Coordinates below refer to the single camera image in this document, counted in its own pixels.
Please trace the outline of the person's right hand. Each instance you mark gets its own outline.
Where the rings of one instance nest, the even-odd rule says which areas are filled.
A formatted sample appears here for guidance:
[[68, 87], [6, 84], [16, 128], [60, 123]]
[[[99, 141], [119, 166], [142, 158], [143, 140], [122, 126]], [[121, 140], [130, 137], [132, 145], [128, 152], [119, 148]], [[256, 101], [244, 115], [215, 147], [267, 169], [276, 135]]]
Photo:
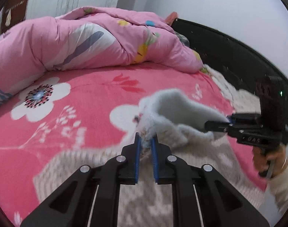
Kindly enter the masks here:
[[258, 172], [266, 171], [269, 168], [268, 161], [274, 161], [272, 176], [275, 177], [282, 173], [288, 166], [286, 146], [281, 144], [275, 151], [264, 155], [262, 149], [253, 147], [253, 165]]

